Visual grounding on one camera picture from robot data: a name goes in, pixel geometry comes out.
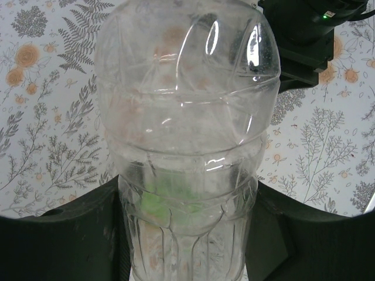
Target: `green object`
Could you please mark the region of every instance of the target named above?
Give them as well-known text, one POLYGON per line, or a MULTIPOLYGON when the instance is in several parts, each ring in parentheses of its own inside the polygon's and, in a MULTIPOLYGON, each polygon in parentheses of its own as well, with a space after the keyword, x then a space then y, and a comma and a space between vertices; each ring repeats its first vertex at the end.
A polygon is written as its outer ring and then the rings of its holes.
POLYGON ((184 174, 160 173, 146 183, 141 210, 158 220, 167 219, 173 209, 176 210, 173 215, 179 220, 188 220, 190 214, 201 211, 203 203, 197 202, 199 197, 184 177, 184 174))

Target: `clear plastic bottle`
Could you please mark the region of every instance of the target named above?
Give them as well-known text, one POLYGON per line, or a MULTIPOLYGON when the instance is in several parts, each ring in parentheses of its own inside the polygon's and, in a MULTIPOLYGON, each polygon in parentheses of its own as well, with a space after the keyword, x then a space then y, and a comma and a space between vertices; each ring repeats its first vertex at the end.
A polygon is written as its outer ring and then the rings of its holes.
POLYGON ((279 89, 265 17, 241 1, 130 0, 96 45, 137 281, 235 281, 279 89))

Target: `floral wallpaper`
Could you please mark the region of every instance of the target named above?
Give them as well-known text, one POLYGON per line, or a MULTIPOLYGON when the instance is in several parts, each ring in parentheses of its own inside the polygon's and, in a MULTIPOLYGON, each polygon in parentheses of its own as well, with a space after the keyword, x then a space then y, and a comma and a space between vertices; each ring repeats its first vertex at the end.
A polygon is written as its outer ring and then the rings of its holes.
MULTIPOLYGON (((0 215, 41 215, 116 175, 97 105, 97 33, 121 0, 0 3, 0 215)), ((375 0, 369 0, 368 10, 375 0)), ((260 180, 359 215, 375 193, 375 18, 336 28, 319 85, 278 96, 260 180)))

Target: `fern print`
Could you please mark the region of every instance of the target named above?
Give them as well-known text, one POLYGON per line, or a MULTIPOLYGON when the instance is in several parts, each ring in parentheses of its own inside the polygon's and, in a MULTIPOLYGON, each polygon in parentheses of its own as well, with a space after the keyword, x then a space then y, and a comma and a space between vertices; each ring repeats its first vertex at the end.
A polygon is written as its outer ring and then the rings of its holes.
POLYGON ((68 136, 72 136, 83 125, 83 117, 94 109, 93 99, 89 97, 96 93, 96 76, 93 75, 89 79, 88 84, 81 88, 79 100, 73 101, 70 109, 66 112, 66 121, 69 122, 68 127, 63 132, 68 136))
POLYGON ((16 114, 9 116, 6 125, 8 126, 6 131, 5 127, 0 130, 0 159, 5 156, 5 152, 11 146, 11 137, 18 132, 18 123, 22 120, 23 112, 18 111, 16 114))
POLYGON ((338 212, 335 209, 335 207, 336 207, 336 202, 334 200, 331 200, 331 198, 329 197, 328 204, 324 204, 324 210, 331 214, 337 214, 338 212))
POLYGON ((47 24, 45 15, 46 13, 40 11, 38 6, 32 6, 29 11, 21 9, 20 12, 17 12, 17 17, 12 26, 21 38, 24 35, 41 37, 45 34, 47 24))
POLYGON ((39 202, 43 201, 44 196, 37 190, 34 192, 34 188, 31 187, 31 184, 29 184, 26 180, 18 181, 18 185, 14 189, 14 193, 15 196, 13 198, 13 202, 8 208, 2 210, 3 212, 13 211, 16 212, 20 217, 23 217, 24 214, 38 216, 42 215, 47 210, 54 208, 56 205, 55 199, 51 200, 50 198, 47 198, 43 207, 35 208, 39 202))
MULTIPOLYGON (((374 114, 375 102, 371 104, 370 111, 364 115, 362 121, 371 120, 374 114)), ((357 173, 360 176, 368 174, 370 166, 375 165, 375 121, 373 121, 368 131, 362 132, 362 137, 367 141, 367 143, 362 146, 362 153, 364 153, 364 158, 356 166, 357 173)))
POLYGON ((69 4, 75 3, 77 0, 59 0, 59 5, 61 8, 66 7, 69 4))
POLYGON ((375 195, 375 183, 364 183, 356 185, 356 190, 353 193, 353 197, 350 199, 353 206, 361 213, 364 213, 371 198, 375 195))
POLYGON ((45 147, 43 143, 38 143, 37 139, 43 132, 47 119, 47 106, 45 103, 38 103, 34 106, 34 114, 36 122, 27 124, 26 132, 29 136, 28 139, 20 139, 18 141, 21 150, 21 158, 17 159, 13 155, 9 155, 9 173, 8 182, 0 188, 0 190, 7 187, 16 177, 24 177, 27 173, 34 171, 37 163, 32 159, 36 153, 40 153, 45 147))
POLYGON ((108 172, 104 172, 100 175, 99 185, 102 186, 103 184, 108 183, 111 179, 111 175, 108 172))
POLYGON ((43 99, 44 97, 47 97, 52 93, 52 89, 50 87, 50 84, 55 82, 57 79, 60 78, 60 73, 58 70, 53 70, 48 78, 45 78, 42 84, 42 92, 40 93, 39 98, 37 99, 38 101, 43 99))
POLYGON ((329 169, 348 162, 349 156, 356 153, 357 146, 350 139, 344 141, 333 135, 343 124, 343 112, 315 108, 311 121, 301 130, 306 153, 299 155, 296 165, 298 178, 308 187, 303 203, 322 204, 334 178, 329 169))
MULTIPOLYGON (((373 10, 375 0, 369 1, 367 4, 367 11, 370 12, 373 10)), ((350 22, 349 26, 353 28, 353 35, 363 38, 365 41, 369 42, 372 54, 374 54, 375 49, 375 18, 369 17, 368 19, 358 20, 357 22, 350 22)))
POLYGON ((290 90, 278 94, 271 125, 279 125, 288 111, 302 106, 302 99, 306 97, 304 89, 290 90))
POLYGON ((281 177, 281 179, 278 181, 279 184, 280 184, 279 188, 281 188, 281 191, 285 195, 296 199, 297 193, 294 191, 294 188, 296 187, 297 182, 296 182, 293 174, 288 176, 288 177, 289 177, 290 180, 288 180, 284 176, 281 177))
POLYGON ((78 151, 69 149, 66 143, 59 142, 57 136, 49 138, 49 162, 46 170, 51 179, 51 185, 45 194, 53 187, 71 189, 73 186, 85 189, 88 184, 96 183, 98 173, 93 161, 97 161, 101 147, 98 145, 99 135, 90 137, 88 133, 79 134, 78 151))
POLYGON ((70 10, 75 22, 63 17, 69 30, 62 28, 58 30, 64 39, 65 53, 58 56, 66 61, 60 65, 65 71, 75 69, 86 73, 83 64, 94 65, 90 56, 95 50, 94 41, 101 24, 109 15, 104 10, 114 6, 111 3, 103 3, 99 0, 84 0, 84 3, 86 5, 76 4, 79 10, 70 10))

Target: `black holder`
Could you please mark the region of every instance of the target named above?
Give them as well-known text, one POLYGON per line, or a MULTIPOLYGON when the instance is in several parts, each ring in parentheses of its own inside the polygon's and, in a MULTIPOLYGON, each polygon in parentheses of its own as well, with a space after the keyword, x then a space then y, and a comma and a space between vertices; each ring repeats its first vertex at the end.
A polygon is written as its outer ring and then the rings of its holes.
MULTIPOLYGON (((41 217, 0 217, 1 281, 127 281, 117 177, 41 217)), ((251 281, 375 280, 375 212, 319 211, 259 182, 246 265, 251 281)))

